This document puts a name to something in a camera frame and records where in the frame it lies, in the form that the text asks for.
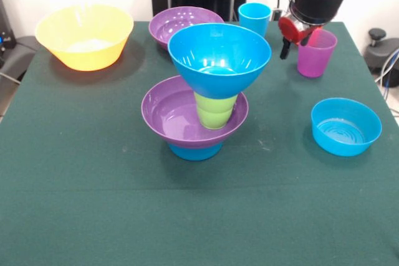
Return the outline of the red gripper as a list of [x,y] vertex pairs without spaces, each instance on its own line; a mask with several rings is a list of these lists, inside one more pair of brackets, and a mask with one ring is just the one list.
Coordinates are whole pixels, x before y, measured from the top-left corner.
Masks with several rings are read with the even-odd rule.
[[287,12],[278,21],[279,29],[283,35],[283,47],[280,59],[285,60],[289,55],[291,43],[307,45],[314,31],[324,24],[311,24],[300,20],[293,13]]

